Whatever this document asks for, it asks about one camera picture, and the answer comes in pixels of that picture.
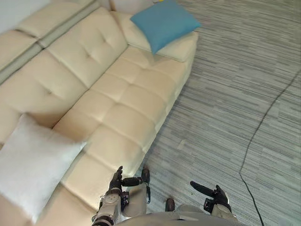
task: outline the floor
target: floor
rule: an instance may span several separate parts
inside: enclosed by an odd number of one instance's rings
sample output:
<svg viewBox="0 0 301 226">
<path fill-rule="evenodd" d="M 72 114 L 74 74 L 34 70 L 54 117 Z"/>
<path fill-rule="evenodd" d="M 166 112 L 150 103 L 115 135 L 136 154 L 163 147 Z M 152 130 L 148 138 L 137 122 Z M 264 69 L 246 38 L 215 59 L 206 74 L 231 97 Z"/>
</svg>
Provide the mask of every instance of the floor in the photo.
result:
<svg viewBox="0 0 301 226">
<path fill-rule="evenodd" d="M 169 196 L 202 207 L 194 180 L 220 185 L 239 221 L 259 225 L 238 171 L 264 113 L 301 67 L 301 1 L 178 3 L 202 27 L 191 75 L 143 162 L 151 170 L 148 209 L 163 211 Z M 272 107 L 242 171 L 266 226 L 301 224 L 300 77 Z"/>
</svg>

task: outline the fluffy white pillow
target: fluffy white pillow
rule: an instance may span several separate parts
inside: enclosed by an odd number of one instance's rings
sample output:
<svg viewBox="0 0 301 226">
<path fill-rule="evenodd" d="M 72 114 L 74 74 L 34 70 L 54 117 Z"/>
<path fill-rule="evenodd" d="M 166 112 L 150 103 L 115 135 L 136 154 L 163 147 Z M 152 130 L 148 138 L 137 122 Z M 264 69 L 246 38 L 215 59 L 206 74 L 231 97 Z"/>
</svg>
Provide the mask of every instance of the fluffy white pillow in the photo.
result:
<svg viewBox="0 0 301 226">
<path fill-rule="evenodd" d="M 23 114 L 0 150 L 0 193 L 35 223 L 86 143 L 75 143 Z"/>
</svg>

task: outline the black cable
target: black cable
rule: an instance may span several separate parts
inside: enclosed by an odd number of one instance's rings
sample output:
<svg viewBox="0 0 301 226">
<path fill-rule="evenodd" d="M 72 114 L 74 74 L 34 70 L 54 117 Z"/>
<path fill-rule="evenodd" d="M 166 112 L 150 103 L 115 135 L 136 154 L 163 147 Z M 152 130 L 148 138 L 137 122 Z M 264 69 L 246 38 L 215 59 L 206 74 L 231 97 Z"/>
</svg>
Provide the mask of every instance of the black cable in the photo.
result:
<svg viewBox="0 0 301 226">
<path fill-rule="evenodd" d="M 284 92 L 292 85 L 292 83 L 293 83 L 294 80 L 297 78 L 297 76 L 298 76 L 298 74 L 299 74 L 300 72 L 301 72 L 301 69 L 295 74 L 295 76 L 293 77 L 293 79 L 291 80 L 291 82 L 290 82 L 290 83 L 282 90 L 282 92 L 278 94 L 278 96 L 274 99 L 274 101 L 271 103 L 271 105 L 269 106 L 268 110 L 267 110 L 266 113 L 264 114 L 264 116 L 263 116 L 263 118 L 261 119 L 261 121 L 260 121 L 258 127 L 256 128 L 255 132 L 253 133 L 252 138 L 250 139 L 250 141 L 249 141 L 249 143 L 248 143 L 248 146 L 247 146 L 247 148 L 246 148 L 246 153 L 245 153 L 245 156 L 244 156 L 244 160 L 243 160 L 243 163 L 241 164 L 241 167 L 240 167 L 240 170 L 239 170 L 240 178 L 241 178 L 241 180 L 244 182 L 244 184 L 245 184 L 245 186 L 246 186 L 248 192 L 250 193 L 250 195 L 251 195 L 251 197 L 252 197 L 252 200 L 253 200 L 253 203 L 254 203 L 256 212 L 257 212 L 257 214 L 258 214 L 258 216 L 259 216 L 259 218 L 260 218 L 260 221 L 261 221 L 261 225 L 262 225 L 262 226 L 264 226 L 263 220 L 262 220 L 261 215 L 260 215 L 260 213 L 259 213 L 259 211 L 258 211 L 257 205 L 256 205 L 256 203 L 255 203 L 255 199 L 254 199 L 254 197 L 253 197 L 253 195 L 252 195 L 252 193 L 251 193 L 251 191 L 250 191 L 250 189 L 249 189 L 249 187 L 248 187 L 248 184 L 245 182 L 245 180 L 243 179 L 243 176 L 241 175 L 241 170 L 242 170 L 243 167 L 244 167 L 244 164 L 245 164 L 245 161 L 246 161 L 246 155 L 248 154 L 250 144 L 252 143 L 253 138 L 254 138 L 255 134 L 257 133 L 258 129 L 260 128 L 261 124 L 263 123 L 265 117 L 267 116 L 267 114 L 269 113 L 270 109 L 271 109 L 272 106 L 275 104 L 275 102 L 278 100 L 278 98 L 279 98 L 279 97 L 280 97 L 280 96 L 281 96 L 281 95 L 282 95 L 282 94 L 283 94 L 283 93 L 284 93 Z"/>
</svg>

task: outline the sofa armrest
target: sofa armrest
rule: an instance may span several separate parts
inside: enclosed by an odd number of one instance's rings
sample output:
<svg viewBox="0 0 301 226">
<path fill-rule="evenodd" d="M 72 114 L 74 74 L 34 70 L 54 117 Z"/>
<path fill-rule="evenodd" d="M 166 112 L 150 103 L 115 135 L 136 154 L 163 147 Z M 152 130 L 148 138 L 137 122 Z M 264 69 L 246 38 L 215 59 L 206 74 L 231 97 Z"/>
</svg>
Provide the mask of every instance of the sofa armrest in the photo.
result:
<svg viewBox="0 0 301 226">
<path fill-rule="evenodd" d="M 117 21 L 129 45 L 147 51 L 151 50 L 150 44 L 143 32 L 130 20 L 132 17 L 131 14 L 114 11 L 111 11 L 111 14 Z M 184 62 L 194 52 L 197 40 L 198 34 L 196 32 L 191 32 L 179 39 L 172 41 L 164 48 L 159 50 L 157 54 Z"/>
</svg>

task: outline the cream leather sofa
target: cream leather sofa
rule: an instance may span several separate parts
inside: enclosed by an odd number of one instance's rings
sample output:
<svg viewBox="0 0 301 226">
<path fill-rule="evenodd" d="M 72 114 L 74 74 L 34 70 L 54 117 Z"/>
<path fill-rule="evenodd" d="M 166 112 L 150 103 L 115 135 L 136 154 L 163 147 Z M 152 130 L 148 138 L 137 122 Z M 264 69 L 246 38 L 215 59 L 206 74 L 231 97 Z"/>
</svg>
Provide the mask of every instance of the cream leather sofa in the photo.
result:
<svg viewBox="0 0 301 226">
<path fill-rule="evenodd" d="M 190 74 L 196 33 L 153 56 L 129 19 L 61 2 L 0 35 L 0 149 L 23 113 L 88 142 L 36 225 L 89 226 L 113 172 L 135 174 Z M 32 223 L 0 195 L 0 225 Z"/>
</svg>

